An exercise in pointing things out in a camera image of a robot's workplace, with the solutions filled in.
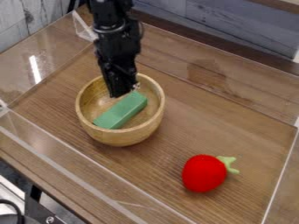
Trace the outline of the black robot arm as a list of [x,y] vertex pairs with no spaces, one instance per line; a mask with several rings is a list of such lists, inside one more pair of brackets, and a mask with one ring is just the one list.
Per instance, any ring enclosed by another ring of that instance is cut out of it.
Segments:
[[132,0],[88,0],[93,18],[92,29],[97,35],[97,65],[110,98],[130,92],[137,85],[136,55],[141,51],[140,22],[128,14]]

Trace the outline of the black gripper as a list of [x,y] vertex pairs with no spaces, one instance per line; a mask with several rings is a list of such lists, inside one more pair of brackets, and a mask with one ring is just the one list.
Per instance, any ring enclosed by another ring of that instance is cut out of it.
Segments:
[[97,63],[104,71],[104,80],[110,98],[136,89],[136,55],[141,51],[143,28],[137,20],[117,23],[93,22]]

